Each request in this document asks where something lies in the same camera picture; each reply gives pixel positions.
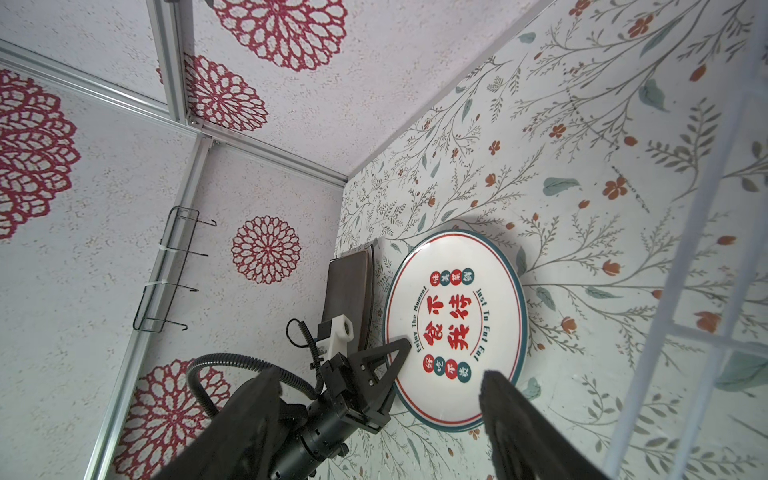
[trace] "metal hook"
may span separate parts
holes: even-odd
[[[161,250],[171,250],[171,251],[174,251],[174,252],[192,253],[194,255],[200,255],[201,257],[208,257],[207,253],[193,252],[192,250],[184,250],[184,249],[181,249],[181,248],[166,247],[162,243],[160,244],[160,249]]]
[[[167,280],[159,280],[159,281],[157,281],[157,282],[149,282],[149,283],[146,283],[146,284],[144,285],[144,288],[146,288],[146,287],[148,287],[148,286],[150,286],[150,285],[171,285],[171,286],[181,286],[181,287],[183,287],[183,288],[186,288],[187,290],[189,290],[189,291],[191,291],[191,292],[199,292],[199,290],[198,290],[198,289],[196,289],[196,288],[193,288],[193,287],[191,287],[191,286],[181,285],[180,283],[171,283],[171,282],[169,282],[169,281],[167,281]]]
[[[158,321],[158,322],[162,322],[163,324],[165,324],[165,323],[173,323],[174,325],[178,325],[178,326],[184,327],[183,329],[181,329],[182,332],[189,328],[186,323],[174,322],[173,320],[156,319],[156,318],[152,318],[150,316],[142,316],[141,319],[142,320],[155,320],[155,321]],[[142,329],[142,328],[137,328],[136,330],[142,330],[142,331],[145,331],[145,332],[154,332],[154,330],[145,330],[145,329]]]
[[[210,222],[207,222],[205,220],[198,220],[197,218],[185,217],[184,215],[179,215],[179,214],[177,214],[176,217],[177,218],[186,218],[187,220],[193,220],[193,221],[196,221],[198,223],[205,223],[206,225],[211,225],[212,227],[218,227],[216,221],[213,220],[213,219],[211,219]]]

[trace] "red flower print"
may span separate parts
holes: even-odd
[[[603,263],[603,271],[608,276],[617,276],[619,272],[621,272],[621,265],[618,263],[611,263],[610,260],[605,260],[605,263]]]
[[[638,18],[634,25],[629,28],[629,38],[635,38],[648,31],[648,24],[650,24],[653,19],[653,14],[648,15],[646,18]]]
[[[300,252],[296,231],[278,217],[254,217],[232,239],[232,262],[256,283],[269,285],[290,276]]]
[[[715,333],[717,325],[720,324],[720,315],[712,312],[698,312],[694,313],[699,319],[696,321],[696,326],[705,332]]]
[[[582,13],[584,13],[584,10],[586,10],[586,9],[587,9],[587,7],[588,7],[588,6],[589,6],[591,3],[592,3],[592,2],[590,2],[590,0],[578,0],[578,2],[576,2],[576,6],[575,6],[575,7],[573,7],[573,8],[572,8],[572,9],[571,9],[571,10],[568,12],[568,14],[569,14],[569,15],[576,15],[577,17],[578,17],[578,16],[581,16],[581,14],[582,14]]]
[[[214,0],[214,10],[238,42],[294,71],[326,65],[346,37],[341,0]]]
[[[560,322],[560,326],[563,327],[564,332],[571,335],[576,330],[576,320],[566,316],[563,321]]]
[[[210,420],[187,388],[192,361],[174,360],[139,379],[113,464],[131,480],[149,480],[208,426]],[[200,371],[200,383],[219,407],[230,398],[222,372]]]
[[[733,242],[736,241],[736,237],[732,237],[731,235],[723,235],[722,237],[717,239],[718,245],[733,245]]]
[[[70,165],[80,160],[77,128],[59,111],[59,97],[32,79],[0,70],[0,239],[51,211],[57,193],[69,190]]]
[[[552,127],[552,131],[549,132],[549,136],[560,138],[563,136],[563,132],[565,132],[565,126],[563,124],[555,125]]]
[[[603,195],[607,195],[608,200],[616,200],[619,198],[619,195],[626,195],[627,194],[627,188],[624,186],[627,183],[627,179],[624,177],[619,177],[616,179],[616,181],[607,181],[605,182],[605,190],[603,190]]]
[[[184,54],[187,101],[200,118],[222,127],[253,131],[266,123],[267,111],[243,77],[203,55]]]

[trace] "white wall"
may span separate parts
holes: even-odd
[[[81,159],[49,214],[0,240],[0,478],[82,478],[194,144],[44,90]]]

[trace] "orange flower print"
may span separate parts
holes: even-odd
[[[732,237],[731,235],[724,235],[717,239],[718,245],[733,245],[733,242],[736,241],[736,237]]]
[[[576,330],[576,320],[566,316],[560,323],[560,326],[563,327],[564,332],[566,332],[568,335],[571,335],[574,330]]]
[[[619,177],[616,179],[616,181],[607,181],[605,182],[605,190],[603,190],[603,195],[607,195],[608,200],[616,200],[619,198],[619,195],[626,195],[627,194],[627,188],[624,186],[627,183],[627,179],[624,177]]]
[[[572,8],[572,9],[571,9],[571,10],[568,12],[568,14],[569,14],[569,15],[571,15],[571,16],[573,16],[573,15],[576,15],[577,17],[578,17],[578,16],[581,16],[581,14],[582,14],[582,13],[584,13],[584,10],[586,10],[586,9],[587,9],[587,7],[588,7],[588,6],[589,6],[591,3],[592,3],[592,2],[590,2],[590,0],[578,0],[578,2],[576,2],[576,6],[575,6],[575,7],[573,7],[573,8]]]
[[[563,132],[565,132],[565,126],[563,124],[555,125],[552,127],[552,131],[549,132],[549,136],[560,138],[563,136]]]
[[[618,263],[611,263],[610,260],[605,260],[605,263],[603,263],[603,271],[608,276],[617,276],[621,271],[621,265]]]
[[[635,38],[648,31],[648,24],[650,24],[653,19],[653,14],[648,15],[646,18],[638,18],[634,25],[629,29],[629,38]]]
[[[699,68],[694,70],[694,72],[690,74],[689,80],[699,81],[699,78],[702,78],[705,73],[707,73],[707,64],[701,65]]]
[[[720,324],[720,315],[712,312],[698,312],[694,313],[699,319],[696,321],[696,326],[705,332],[715,333],[717,325]]]

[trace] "white plate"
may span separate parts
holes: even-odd
[[[473,429],[482,422],[483,372],[498,370],[514,384],[522,369],[528,317],[520,282],[483,236],[437,233],[398,269],[383,333],[384,343],[412,344],[396,380],[408,410],[438,430]]]

